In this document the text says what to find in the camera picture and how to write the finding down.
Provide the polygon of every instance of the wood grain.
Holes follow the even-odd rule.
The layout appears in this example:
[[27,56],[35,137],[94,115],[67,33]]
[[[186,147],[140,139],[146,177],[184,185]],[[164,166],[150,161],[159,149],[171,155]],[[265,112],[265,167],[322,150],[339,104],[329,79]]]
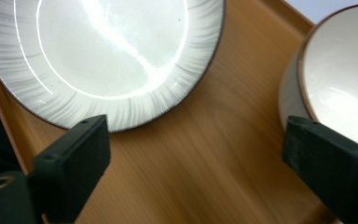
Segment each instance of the wood grain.
[[[112,161],[77,223],[333,223],[282,161],[278,88],[310,24],[272,1],[227,0],[198,87],[142,127],[111,135]],[[64,134],[0,85],[0,115],[25,172]]]

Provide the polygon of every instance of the white ceramic bowl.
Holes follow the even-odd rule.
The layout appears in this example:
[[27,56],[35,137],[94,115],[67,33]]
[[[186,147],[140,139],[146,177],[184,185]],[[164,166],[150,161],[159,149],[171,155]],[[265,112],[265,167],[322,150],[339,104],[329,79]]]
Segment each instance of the white ceramic bowl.
[[287,67],[279,101],[283,126],[289,115],[311,118],[358,143],[358,6],[314,27]]

